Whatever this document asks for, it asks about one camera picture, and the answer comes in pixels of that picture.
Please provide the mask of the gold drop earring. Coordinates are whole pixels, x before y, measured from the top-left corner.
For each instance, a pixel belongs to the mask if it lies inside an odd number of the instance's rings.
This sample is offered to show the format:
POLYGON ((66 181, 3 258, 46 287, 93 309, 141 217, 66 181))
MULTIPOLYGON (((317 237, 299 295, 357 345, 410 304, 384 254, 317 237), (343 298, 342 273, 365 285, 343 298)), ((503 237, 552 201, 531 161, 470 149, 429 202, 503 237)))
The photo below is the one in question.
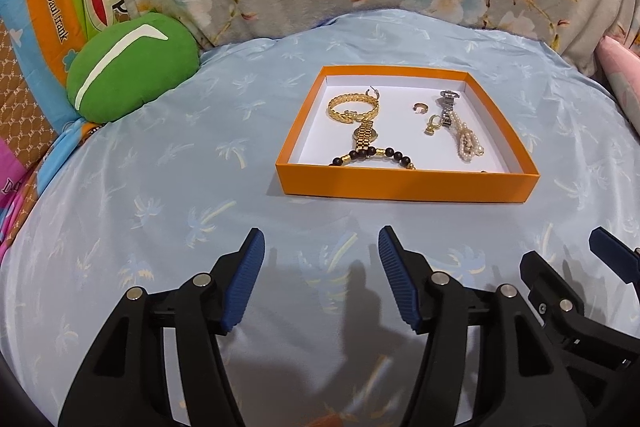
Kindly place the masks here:
POLYGON ((437 114, 434 114, 427 121, 426 128, 424 133, 427 135, 434 135, 435 132, 442 127, 442 117, 437 114))

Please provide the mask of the silver link watch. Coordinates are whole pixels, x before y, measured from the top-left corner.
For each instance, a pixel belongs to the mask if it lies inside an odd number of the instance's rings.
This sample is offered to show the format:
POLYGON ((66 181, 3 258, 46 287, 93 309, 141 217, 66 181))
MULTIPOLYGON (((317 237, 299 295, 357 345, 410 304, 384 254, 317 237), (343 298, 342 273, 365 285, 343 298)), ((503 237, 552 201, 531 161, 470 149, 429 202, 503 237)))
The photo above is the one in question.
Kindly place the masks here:
POLYGON ((440 125, 449 128, 452 123, 452 113, 454 113, 454 102, 460 98, 460 94, 451 90, 440 92, 438 104, 442 111, 440 112, 440 125))

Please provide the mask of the gold hoop earring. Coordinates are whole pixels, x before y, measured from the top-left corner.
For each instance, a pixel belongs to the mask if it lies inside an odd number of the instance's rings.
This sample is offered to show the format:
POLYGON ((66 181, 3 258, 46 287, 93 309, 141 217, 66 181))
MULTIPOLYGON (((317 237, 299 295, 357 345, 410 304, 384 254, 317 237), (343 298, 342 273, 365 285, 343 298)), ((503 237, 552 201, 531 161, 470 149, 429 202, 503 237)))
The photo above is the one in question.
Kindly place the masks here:
POLYGON ((422 102, 418 102, 413 105, 413 112, 419 114, 426 114, 428 112, 428 105, 422 102))

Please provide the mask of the gold link watch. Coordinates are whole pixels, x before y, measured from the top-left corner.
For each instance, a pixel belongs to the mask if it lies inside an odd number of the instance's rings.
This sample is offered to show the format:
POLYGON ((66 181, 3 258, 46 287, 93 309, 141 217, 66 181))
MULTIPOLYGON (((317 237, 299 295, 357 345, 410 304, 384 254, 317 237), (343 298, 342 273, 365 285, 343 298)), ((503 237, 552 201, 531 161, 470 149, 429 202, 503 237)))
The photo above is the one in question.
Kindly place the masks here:
POLYGON ((369 156, 372 143, 378 139, 378 132, 373 127, 372 120, 363 120, 352 135, 354 138, 355 157, 369 156))

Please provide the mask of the opal hoop earring with charm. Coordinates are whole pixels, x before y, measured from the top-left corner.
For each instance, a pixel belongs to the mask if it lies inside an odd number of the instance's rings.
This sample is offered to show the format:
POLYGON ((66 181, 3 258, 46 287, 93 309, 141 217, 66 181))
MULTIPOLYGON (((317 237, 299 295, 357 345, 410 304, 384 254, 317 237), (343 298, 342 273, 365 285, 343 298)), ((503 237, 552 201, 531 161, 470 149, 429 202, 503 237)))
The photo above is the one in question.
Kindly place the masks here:
POLYGON ((366 95, 370 96, 370 98, 376 98, 377 100, 380 98, 380 92, 373 87, 367 89, 366 95))

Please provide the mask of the gold braided bangle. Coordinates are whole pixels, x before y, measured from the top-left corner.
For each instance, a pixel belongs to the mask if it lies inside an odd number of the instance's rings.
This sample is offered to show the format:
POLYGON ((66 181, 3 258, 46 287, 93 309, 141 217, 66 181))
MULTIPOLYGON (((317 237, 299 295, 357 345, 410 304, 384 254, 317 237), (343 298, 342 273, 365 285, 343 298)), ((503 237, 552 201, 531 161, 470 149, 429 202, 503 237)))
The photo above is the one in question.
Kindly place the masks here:
POLYGON ((328 116, 342 124, 355 124, 378 116, 380 103, 376 96, 367 93, 345 93, 334 96, 328 103, 328 116))

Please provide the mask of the light blue palm-print sheet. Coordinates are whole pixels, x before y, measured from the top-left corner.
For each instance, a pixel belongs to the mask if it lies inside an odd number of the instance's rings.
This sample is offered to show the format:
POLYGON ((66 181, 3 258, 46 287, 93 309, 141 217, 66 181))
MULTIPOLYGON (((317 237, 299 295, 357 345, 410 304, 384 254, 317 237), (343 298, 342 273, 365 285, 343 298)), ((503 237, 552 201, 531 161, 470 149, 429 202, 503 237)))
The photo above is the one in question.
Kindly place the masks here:
POLYGON ((395 426, 424 340, 401 321, 378 230, 466 286, 517 284, 538 251, 590 319, 627 334, 639 303, 590 253, 605 227, 639 243, 639 142, 611 95, 543 44, 402 11, 354 14, 204 57, 178 89, 96 132, 49 184, 1 265, 1 348, 55 421, 106 318, 132 286, 167 291, 235 251, 251 228, 267 256, 220 351, 244 421, 395 426), (276 160, 326 65, 473 75, 532 155, 523 205, 290 197, 276 160))

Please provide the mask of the pink cartoon pillow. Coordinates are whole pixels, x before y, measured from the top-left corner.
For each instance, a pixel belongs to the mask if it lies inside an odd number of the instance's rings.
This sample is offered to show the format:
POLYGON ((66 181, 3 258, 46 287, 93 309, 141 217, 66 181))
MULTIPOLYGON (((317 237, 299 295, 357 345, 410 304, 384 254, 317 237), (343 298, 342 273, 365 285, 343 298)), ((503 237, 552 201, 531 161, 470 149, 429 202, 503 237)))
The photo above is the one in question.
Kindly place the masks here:
POLYGON ((640 133, 639 57, 609 36, 600 40, 596 55, 618 104, 640 133))

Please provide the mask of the orange shallow box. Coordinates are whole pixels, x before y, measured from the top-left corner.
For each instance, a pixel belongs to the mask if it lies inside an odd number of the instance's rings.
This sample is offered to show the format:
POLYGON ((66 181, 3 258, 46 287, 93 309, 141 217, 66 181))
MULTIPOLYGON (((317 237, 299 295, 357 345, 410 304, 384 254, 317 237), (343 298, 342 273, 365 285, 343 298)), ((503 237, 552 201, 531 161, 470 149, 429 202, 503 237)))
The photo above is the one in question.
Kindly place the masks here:
POLYGON ((401 202, 526 202, 539 172, 512 124, 468 72, 410 66, 324 66, 276 161, 288 195, 401 202), (331 98, 380 92, 369 156, 355 157, 359 126, 328 116, 331 98), (440 116, 440 92, 460 94, 449 128, 424 130, 440 116), (426 114, 413 105, 428 105, 426 114))

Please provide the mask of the green plush cushion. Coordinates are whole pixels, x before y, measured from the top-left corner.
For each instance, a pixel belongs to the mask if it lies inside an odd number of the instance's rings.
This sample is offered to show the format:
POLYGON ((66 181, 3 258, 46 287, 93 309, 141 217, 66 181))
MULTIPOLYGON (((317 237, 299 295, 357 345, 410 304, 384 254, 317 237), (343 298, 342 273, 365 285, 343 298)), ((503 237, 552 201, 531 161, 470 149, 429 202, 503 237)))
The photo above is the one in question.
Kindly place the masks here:
POLYGON ((182 23, 149 12, 92 38, 67 75, 67 100, 93 124, 122 118, 194 75, 198 44, 182 23))

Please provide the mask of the colourful cartoon monkey bedsheet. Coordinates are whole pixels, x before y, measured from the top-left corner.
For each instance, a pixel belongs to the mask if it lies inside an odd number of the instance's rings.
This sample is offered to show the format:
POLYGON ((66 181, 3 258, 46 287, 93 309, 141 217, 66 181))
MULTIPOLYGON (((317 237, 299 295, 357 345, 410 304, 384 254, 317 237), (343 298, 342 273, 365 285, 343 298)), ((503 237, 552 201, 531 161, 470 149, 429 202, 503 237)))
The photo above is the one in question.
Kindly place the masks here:
POLYGON ((128 17, 125 0, 1 0, 1 248, 96 131, 67 100, 70 66, 128 17))

